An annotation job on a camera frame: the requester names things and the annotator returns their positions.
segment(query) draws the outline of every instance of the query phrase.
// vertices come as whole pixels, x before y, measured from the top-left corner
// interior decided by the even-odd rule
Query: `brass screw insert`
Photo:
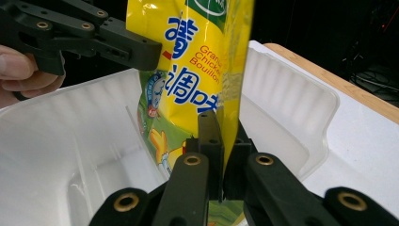
[[[338,200],[342,205],[352,210],[364,211],[367,209],[367,203],[353,193],[341,192],[338,194]]]
[[[274,160],[267,155],[259,155],[256,157],[256,162],[264,166],[270,166],[274,163]]]
[[[133,192],[121,194],[114,202],[114,209],[118,212],[127,212],[134,209],[138,205],[138,202],[139,198]]]
[[[45,29],[45,28],[49,27],[49,24],[47,24],[46,22],[38,22],[38,23],[36,24],[36,26],[37,26],[38,28]]]
[[[97,15],[99,15],[99,16],[105,16],[105,12],[104,11],[97,11]]]
[[[195,155],[190,155],[184,159],[184,163],[188,166],[196,166],[200,163],[200,158]]]
[[[82,27],[83,27],[84,29],[91,29],[91,25],[90,25],[90,24],[87,24],[87,23],[82,24]]]

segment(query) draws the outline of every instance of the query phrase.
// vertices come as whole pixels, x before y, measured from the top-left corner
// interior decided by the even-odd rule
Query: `dark background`
[[[125,20],[127,0],[88,1]],[[396,88],[398,9],[398,0],[257,0],[251,39],[280,44],[359,86],[358,74],[377,65],[388,69],[378,76],[388,76],[383,82]],[[66,58],[64,86],[127,69],[99,56]]]

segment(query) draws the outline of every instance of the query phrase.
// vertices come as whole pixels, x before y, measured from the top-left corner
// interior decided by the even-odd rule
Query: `finger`
[[[26,79],[36,70],[29,57],[0,45],[0,79]]]
[[[0,87],[0,108],[8,105],[14,105],[16,103],[18,103],[17,98],[15,98],[11,92]]]
[[[35,56],[33,56],[33,54],[26,54],[26,57],[28,57],[30,59],[30,61],[32,62],[34,71],[38,71],[39,68],[38,68],[38,64],[36,63]]]
[[[42,94],[46,94],[46,93],[55,91],[62,86],[64,79],[65,79],[65,75],[57,76],[56,80],[52,84],[48,85],[47,87],[44,87],[42,89],[32,89],[32,90],[22,91],[21,94],[26,98],[33,98],[33,97],[40,96]]]
[[[57,78],[57,75],[38,71],[25,80],[5,80],[2,82],[2,87],[9,91],[42,89],[54,83]]]

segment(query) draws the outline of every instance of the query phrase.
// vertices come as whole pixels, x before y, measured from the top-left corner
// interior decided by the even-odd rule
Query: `white plastic tray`
[[[338,98],[264,49],[250,44],[241,121],[301,179],[327,156]],[[162,184],[136,129],[140,92],[129,70],[1,111],[0,225],[87,225],[116,190]]]

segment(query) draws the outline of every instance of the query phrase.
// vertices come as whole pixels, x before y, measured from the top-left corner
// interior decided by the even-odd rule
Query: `plastic food bag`
[[[140,72],[144,140],[169,176],[197,116],[216,112],[225,163],[235,141],[253,1],[129,0],[127,29],[163,44],[158,68]]]

